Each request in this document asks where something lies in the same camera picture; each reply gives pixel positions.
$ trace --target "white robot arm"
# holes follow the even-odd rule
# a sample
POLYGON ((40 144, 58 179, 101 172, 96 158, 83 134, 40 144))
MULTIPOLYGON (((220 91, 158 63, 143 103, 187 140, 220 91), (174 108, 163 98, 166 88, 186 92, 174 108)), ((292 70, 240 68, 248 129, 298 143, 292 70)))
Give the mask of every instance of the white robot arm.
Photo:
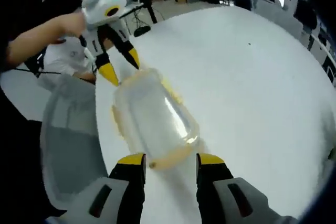
POLYGON ((129 33, 119 18, 126 0, 82 0, 87 31, 80 37, 86 56, 96 63, 98 72, 118 86, 120 81, 103 45, 109 39, 128 63, 139 69, 138 53, 129 41, 129 33))

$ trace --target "plastic container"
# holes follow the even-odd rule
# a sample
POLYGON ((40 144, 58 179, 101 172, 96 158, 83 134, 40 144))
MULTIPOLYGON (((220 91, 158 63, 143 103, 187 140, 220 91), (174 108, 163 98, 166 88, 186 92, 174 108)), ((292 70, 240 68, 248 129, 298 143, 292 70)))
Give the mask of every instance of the plastic container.
POLYGON ((152 169, 196 162, 199 127, 155 69, 140 70, 115 92, 113 117, 131 153, 144 152, 152 169))

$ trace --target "person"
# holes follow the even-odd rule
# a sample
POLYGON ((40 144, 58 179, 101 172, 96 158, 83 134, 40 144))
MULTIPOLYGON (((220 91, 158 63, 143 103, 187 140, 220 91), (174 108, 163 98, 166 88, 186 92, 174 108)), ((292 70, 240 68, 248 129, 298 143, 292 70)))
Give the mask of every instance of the person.
POLYGON ((44 55, 44 71, 59 72, 95 83, 94 66, 86 58, 84 47, 76 37, 65 37, 49 45, 44 55))
MULTIPOLYGON (((84 29, 82 13, 53 18, 10 43, 6 36, 9 31, 4 29, 0 39, 1 71, 15 68, 61 36, 79 37, 84 29)), ((49 216, 60 216, 63 211, 50 204, 44 188, 39 145, 41 122, 24 118, 1 88, 0 104, 5 115, 0 128, 3 215, 13 223, 42 223, 49 216)))

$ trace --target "office desk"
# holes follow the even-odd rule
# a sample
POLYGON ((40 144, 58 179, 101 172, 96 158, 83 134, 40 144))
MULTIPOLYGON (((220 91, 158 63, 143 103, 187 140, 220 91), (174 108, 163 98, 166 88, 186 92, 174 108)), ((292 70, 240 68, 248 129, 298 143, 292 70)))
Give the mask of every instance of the office desk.
MULTIPOLYGON (((316 192, 336 127, 325 125, 336 119, 336 91, 313 55, 277 25, 238 7, 176 16, 131 42, 140 61, 182 96, 206 150, 266 194, 273 210, 298 217, 316 192)), ((119 57, 115 48, 108 53, 119 57)), ((108 173, 130 153, 112 121, 114 90, 97 76, 108 173)), ((147 168, 145 193, 142 223, 201 223, 196 181, 183 187, 147 168)))

